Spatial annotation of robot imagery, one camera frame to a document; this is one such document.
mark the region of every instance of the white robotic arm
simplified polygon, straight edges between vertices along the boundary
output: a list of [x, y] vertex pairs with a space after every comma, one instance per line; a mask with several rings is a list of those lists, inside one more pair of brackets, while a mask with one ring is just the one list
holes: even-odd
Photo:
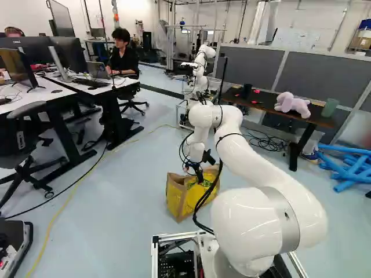
[[191, 82], [192, 92], [185, 95], [185, 99], [191, 99], [196, 97], [196, 92], [205, 91], [208, 87], [208, 78], [204, 76], [206, 66], [208, 64], [208, 58], [214, 58], [216, 55], [215, 50], [207, 45], [201, 45], [198, 53], [196, 54], [195, 60], [191, 63], [182, 63], [181, 65], [189, 65], [193, 68], [192, 75], [193, 80]]
[[231, 105], [195, 104], [189, 112], [195, 127], [185, 145], [190, 161], [202, 160], [211, 127], [228, 169], [246, 179], [247, 188], [223, 192], [211, 209], [221, 251], [241, 274], [255, 277], [275, 254], [310, 247], [327, 234], [326, 213], [298, 181], [257, 154], [241, 135], [241, 111]]

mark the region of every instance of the paper bag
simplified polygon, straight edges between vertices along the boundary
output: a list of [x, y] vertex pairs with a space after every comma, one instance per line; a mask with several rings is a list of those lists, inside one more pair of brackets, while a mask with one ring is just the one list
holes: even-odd
[[[197, 178], [192, 175], [178, 175], [168, 173], [168, 180], [166, 182], [166, 202], [168, 210], [175, 217], [177, 222], [181, 222], [193, 213], [198, 200], [213, 184], [219, 165], [213, 165], [203, 170], [204, 181], [202, 184], [197, 183]], [[203, 205], [212, 201], [220, 187], [220, 180], [218, 180], [213, 192]]]

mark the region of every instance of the black office chair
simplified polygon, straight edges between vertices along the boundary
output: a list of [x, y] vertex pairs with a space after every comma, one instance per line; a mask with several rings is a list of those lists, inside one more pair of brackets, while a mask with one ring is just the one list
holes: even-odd
[[[123, 77], [138, 79], [138, 75], [136, 75], [136, 74], [126, 74]], [[118, 96], [119, 100], [127, 100], [126, 103], [119, 104], [120, 107], [124, 106], [124, 109], [121, 110], [121, 113], [124, 113], [129, 108], [134, 108], [136, 111], [139, 111], [142, 116], [144, 116], [146, 114], [146, 112], [144, 112], [142, 109], [139, 109], [137, 107], [137, 105], [146, 105], [146, 107], [149, 107], [150, 104], [146, 101], [143, 101], [143, 102], [133, 101], [134, 96], [139, 91], [140, 91], [140, 87], [138, 86], [137, 89], [135, 91], [133, 91], [133, 94], [123, 94], [121, 96]]]
[[47, 186], [46, 182], [37, 180], [31, 174], [44, 170], [50, 166], [67, 161], [65, 157], [60, 157], [56, 160], [31, 167], [35, 162], [31, 153], [36, 149], [36, 144], [39, 141], [44, 141], [43, 145], [48, 146], [53, 141], [52, 139], [44, 139], [39, 135], [50, 125], [36, 125], [32, 120], [25, 120], [25, 116], [35, 117], [40, 107], [45, 105], [44, 101], [37, 101], [24, 105], [7, 115], [5, 133], [1, 136], [0, 142], [0, 168], [15, 169], [15, 173], [5, 178], [0, 179], [0, 184], [13, 181], [2, 200], [0, 201], [0, 209], [12, 197], [18, 186], [24, 180], [33, 184], [35, 189], [43, 189], [46, 191], [45, 197], [51, 198], [54, 196], [53, 188]]

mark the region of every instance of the chair wheel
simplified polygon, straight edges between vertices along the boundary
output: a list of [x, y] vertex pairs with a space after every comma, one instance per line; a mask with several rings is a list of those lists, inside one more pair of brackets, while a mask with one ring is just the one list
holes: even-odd
[[53, 191], [45, 192], [45, 195], [44, 195], [44, 197], [47, 198], [47, 199], [50, 199], [53, 196], [54, 196], [54, 192]]

